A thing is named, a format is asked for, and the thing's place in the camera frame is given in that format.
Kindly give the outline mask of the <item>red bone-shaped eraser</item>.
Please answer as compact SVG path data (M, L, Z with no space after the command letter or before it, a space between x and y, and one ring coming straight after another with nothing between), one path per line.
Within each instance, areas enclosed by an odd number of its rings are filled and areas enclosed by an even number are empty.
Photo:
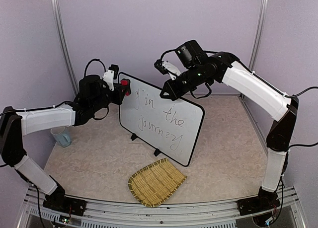
M130 80L129 79L122 79L120 81L120 83L122 85L122 92L126 96L129 96L131 94Z

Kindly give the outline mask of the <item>white whiteboard black frame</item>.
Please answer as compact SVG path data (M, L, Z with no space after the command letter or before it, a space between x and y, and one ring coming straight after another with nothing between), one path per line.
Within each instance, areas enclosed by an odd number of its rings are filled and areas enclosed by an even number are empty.
M120 73L118 79L129 79L131 87L119 107L121 126L180 165L189 166L204 108L185 98L162 99L159 87L129 74Z

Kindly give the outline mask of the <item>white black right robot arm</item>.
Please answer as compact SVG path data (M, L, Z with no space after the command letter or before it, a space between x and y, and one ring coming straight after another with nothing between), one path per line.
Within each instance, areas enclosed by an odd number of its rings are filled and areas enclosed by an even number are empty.
M268 149L265 176L254 206L265 210L273 203L273 194L283 175L290 140L297 118L298 97L288 95L255 72L248 69L232 53L211 52L195 40L177 47L176 55L184 72L164 60L154 66L169 75L162 88L134 76L121 73L120 78L131 81L132 94L119 108L122 127L155 149L155 155L166 155L182 166L188 166L198 140L204 109L184 98L200 85L211 87L215 82L225 84L252 100L273 119L266 137Z

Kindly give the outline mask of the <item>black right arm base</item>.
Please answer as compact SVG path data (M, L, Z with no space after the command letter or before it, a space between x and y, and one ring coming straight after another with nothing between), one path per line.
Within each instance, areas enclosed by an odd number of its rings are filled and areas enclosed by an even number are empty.
M281 205L276 191L268 192L262 187L259 188L257 196L240 199L237 203L241 216L267 211Z

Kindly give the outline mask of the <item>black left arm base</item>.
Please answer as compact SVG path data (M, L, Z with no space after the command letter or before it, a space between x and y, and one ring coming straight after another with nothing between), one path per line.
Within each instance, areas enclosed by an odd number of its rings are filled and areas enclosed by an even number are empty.
M43 207L82 217L86 208L86 201L66 196L64 188L57 183L55 191L51 195L45 195Z

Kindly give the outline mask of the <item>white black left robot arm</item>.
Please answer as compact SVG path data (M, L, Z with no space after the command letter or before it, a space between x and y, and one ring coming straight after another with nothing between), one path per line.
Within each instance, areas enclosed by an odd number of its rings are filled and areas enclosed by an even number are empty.
M98 118L96 112L108 109L109 104L121 105L131 93L130 81L122 79L115 83L118 65L104 68L104 75L84 74L79 81L79 92L73 101L34 109L13 109L6 107L0 114L0 156L5 166L10 166L31 182L58 210L70 205L64 189L49 176L23 147L23 137L38 131L57 127L81 126Z

